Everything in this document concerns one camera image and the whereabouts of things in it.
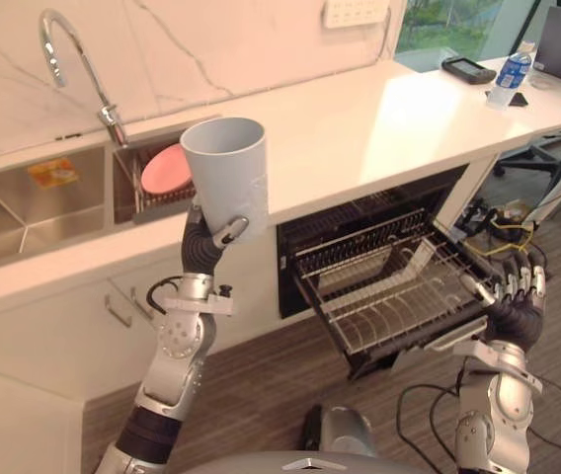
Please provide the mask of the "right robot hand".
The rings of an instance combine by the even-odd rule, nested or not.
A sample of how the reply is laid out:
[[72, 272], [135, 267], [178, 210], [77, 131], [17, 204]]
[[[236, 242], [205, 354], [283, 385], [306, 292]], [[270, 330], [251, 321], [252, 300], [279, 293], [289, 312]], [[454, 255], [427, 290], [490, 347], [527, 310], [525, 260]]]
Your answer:
[[510, 261], [503, 262], [503, 270], [505, 276], [495, 280], [494, 291], [471, 275], [459, 279], [487, 316], [484, 340], [509, 343], [527, 354], [543, 331], [544, 259], [533, 252], [514, 252]]

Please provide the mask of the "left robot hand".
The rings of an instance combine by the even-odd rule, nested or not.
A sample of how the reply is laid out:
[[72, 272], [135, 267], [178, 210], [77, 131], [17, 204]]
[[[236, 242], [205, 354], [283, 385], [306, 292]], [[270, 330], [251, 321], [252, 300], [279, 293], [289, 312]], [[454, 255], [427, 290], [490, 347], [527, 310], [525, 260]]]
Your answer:
[[224, 250], [249, 226], [249, 219], [236, 216], [218, 231], [206, 224], [198, 197], [189, 206], [182, 241], [182, 265], [185, 274], [213, 276]]

